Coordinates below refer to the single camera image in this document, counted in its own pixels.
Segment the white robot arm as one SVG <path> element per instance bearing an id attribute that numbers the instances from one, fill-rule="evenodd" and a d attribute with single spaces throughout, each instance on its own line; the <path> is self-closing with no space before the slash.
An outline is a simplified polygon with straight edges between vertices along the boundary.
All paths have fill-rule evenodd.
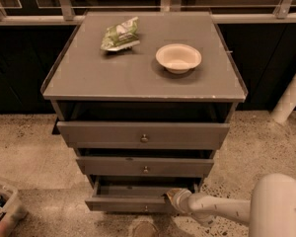
<path id="1" fill-rule="evenodd" d="M 251 199 L 213 197 L 188 189 L 170 189 L 173 208 L 210 227 L 216 216 L 249 227 L 249 237 L 296 237 L 296 180 L 268 174 L 255 185 Z"/>

